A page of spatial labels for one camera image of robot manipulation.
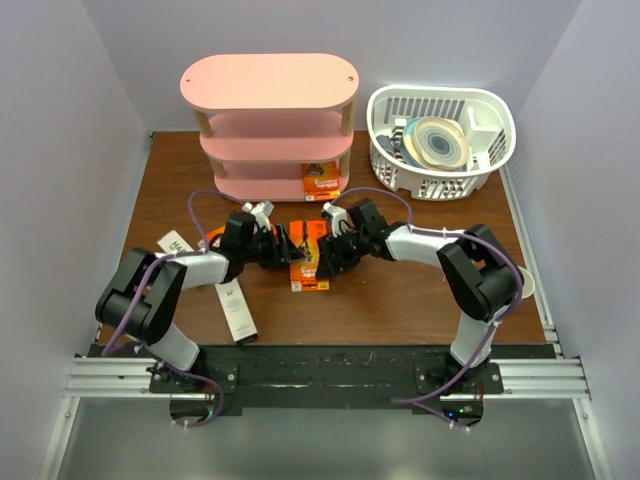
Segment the orange Gillette razor box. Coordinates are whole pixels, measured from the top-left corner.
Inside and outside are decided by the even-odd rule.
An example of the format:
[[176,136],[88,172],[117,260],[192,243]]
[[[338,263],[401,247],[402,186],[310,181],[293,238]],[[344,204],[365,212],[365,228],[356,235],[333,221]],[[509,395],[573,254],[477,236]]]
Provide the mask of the orange Gillette razor box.
[[219,227],[208,233],[209,247],[225,251],[247,251],[254,227],[255,222]]
[[289,235],[302,252],[303,259],[289,267],[290,287],[294,293],[328,291],[329,281],[318,280],[320,250],[318,240],[328,233],[325,220],[295,220],[289,223]]
[[302,165],[304,199],[306,201],[330,201],[341,193],[339,174],[334,162]]

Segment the grey white razor box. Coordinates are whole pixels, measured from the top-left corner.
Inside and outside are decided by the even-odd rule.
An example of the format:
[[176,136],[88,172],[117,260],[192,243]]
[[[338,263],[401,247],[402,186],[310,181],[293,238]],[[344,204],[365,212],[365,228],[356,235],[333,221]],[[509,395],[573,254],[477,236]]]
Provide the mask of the grey white razor box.
[[238,280],[216,284],[215,289],[233,341],[244,345],[256,340],[259,333]]

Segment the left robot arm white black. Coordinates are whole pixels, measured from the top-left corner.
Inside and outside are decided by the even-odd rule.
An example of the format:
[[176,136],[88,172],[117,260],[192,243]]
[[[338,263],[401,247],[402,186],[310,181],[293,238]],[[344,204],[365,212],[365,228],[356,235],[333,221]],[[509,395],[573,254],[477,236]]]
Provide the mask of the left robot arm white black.
[[236,211],[222,233],[200,251],[157,255],[142,248],[130,250],[99,297],[95,318],[113,328],[116,338],[126,335],[139,341],[173,369],[177,386],[196,392],[206,383],[207,368],[198,362],[200,346],[173,321],[181,293],[229,283],[247,264],[275,269],[303,259],[282,224]]

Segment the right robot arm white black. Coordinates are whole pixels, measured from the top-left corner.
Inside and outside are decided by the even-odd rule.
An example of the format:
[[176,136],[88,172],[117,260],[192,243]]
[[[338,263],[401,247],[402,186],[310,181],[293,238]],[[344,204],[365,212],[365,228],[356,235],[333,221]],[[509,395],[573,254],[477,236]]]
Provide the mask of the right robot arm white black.
[[347,272],[366,256],[442,271],[461,311],[444,368],[445,385],[459,393],[476,386],[497,328],[522,298],[524,287],[521,270],[493,232],[483,224],[452,232],[390,224],[370,199],[347,209],[327,202],[322,217],[329,233],[318,240],[318,279]]

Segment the pink three-tier wooden shelf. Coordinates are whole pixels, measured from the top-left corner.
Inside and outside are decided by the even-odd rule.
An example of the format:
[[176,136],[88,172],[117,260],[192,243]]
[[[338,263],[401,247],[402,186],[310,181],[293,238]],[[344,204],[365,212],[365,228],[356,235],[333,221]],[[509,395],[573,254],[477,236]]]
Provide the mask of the pink three-tier wooden shelf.
[[216,188],[245,201],[313,201],[322,167],[346,189],[358,87],[356,68],[327,53],[218,54],[180,80]]

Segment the white Harry's razor box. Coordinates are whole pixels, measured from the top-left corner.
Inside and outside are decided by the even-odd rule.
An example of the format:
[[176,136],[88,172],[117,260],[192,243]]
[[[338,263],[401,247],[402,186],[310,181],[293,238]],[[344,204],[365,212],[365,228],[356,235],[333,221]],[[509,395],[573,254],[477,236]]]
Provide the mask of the white Harry's razor box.
[[171,230],[159,238],[157,245],[166,254],[194,251],[194,248],[176,230]]

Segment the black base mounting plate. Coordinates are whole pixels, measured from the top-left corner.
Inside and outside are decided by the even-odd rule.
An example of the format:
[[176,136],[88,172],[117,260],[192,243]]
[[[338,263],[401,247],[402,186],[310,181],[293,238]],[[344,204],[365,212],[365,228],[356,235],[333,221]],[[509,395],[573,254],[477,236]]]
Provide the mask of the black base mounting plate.
[[386,410],[407,398],[417,414],[473,426],[485,399],[506,393],[507,361],[551,357],[545,345],[499,345],[443,393],[458,368],[438,345],[209,345],[189,375],[158,360],[145,371],[148,392],[167,395],[171,419],[185,425],[249,408]]

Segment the stack of ceramic plates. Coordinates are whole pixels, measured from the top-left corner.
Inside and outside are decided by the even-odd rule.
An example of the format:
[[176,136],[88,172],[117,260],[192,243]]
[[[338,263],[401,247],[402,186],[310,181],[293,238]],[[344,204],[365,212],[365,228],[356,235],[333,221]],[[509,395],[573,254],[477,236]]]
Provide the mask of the stack of ceramic plates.
[[391,153],[406,165],[456,172],[471,160],[467,137],[454,120],[436,116],[397,120],[389,138]]

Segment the beige blue cup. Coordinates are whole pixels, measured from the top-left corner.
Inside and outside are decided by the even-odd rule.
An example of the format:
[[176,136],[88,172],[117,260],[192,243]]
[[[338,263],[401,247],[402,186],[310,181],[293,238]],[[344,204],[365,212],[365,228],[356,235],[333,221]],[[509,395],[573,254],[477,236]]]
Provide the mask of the beige blue cup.
[[535,292],[535,288],[536,288],[535,280],[531,272],[527,270],[525,267],[518,266],[518,269],[523,278],[521,298],[527,299],[531,297]]

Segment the white plastic basket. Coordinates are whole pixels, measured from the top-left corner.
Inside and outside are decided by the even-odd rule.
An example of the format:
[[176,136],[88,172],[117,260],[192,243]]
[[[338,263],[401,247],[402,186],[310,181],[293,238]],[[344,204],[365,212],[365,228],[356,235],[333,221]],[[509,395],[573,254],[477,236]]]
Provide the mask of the white plastic basket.
[[370,96],[366,119],[374,174],[418,200],[468,197],[516,145],[509,107],[483,89],[382,87]]

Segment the aluminium frame rail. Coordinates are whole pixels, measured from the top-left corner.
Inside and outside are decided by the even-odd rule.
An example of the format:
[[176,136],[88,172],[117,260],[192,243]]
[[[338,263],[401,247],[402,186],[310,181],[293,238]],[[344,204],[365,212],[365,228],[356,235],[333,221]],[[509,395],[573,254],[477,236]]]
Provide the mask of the aluminium frame rail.
[[[265,272],[250,297],[254,345],[438,345],[461,311],[438,268],[366,256],[327,293],[281,288]],[[507,361],[507,391],[470,426],[439,411],[249,408],[201,425],[174,422],[148,392],[147,348],[102,342],[73,360],[43,466],[45,479],[605,479],[582,364]]]

